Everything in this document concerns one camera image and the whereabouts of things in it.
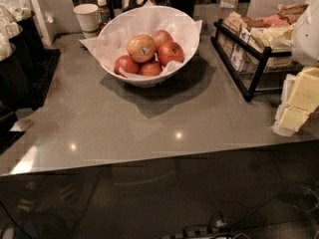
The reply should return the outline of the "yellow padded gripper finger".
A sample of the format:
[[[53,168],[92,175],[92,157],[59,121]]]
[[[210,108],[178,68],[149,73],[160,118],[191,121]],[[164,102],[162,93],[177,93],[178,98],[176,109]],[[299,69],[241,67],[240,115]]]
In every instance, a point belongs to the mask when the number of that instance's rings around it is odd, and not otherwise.
[[[300,127],[302,127],[308,119],[309,115],[304,111],[280,105],[276,112],[272,129],[279,135],[292,136],[299,131]]]
[[[294,81],[288,99],[290,110],[313,113],[319,107],[319,68],[306,67]]]

